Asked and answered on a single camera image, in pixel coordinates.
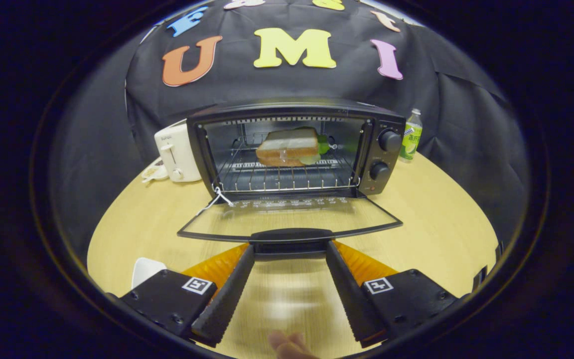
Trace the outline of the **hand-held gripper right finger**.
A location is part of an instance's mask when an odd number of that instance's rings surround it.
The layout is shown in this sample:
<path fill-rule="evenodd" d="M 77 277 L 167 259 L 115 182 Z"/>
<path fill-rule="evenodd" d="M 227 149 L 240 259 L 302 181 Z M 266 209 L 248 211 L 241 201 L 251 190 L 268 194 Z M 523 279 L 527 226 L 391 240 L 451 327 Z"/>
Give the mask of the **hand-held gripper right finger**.
<path fill-rule="evenodd" d="M 349 327 L 363 348 L 432 323 L 458 297 L 417 269 L 397 271 L 337 241 L 326 246 Z"/>

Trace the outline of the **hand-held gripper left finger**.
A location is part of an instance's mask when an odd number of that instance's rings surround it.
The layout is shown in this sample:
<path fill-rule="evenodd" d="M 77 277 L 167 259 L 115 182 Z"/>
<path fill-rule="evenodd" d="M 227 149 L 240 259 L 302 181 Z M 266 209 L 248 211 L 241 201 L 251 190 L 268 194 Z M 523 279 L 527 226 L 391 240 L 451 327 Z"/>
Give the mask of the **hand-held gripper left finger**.
<path fill-rule="evenodd" d="M 162 269 L 121 297 L 121 302 L 174 336 L 208 346 L 221 343 L 254 265 L 242 244 L 182 273 Z"/>

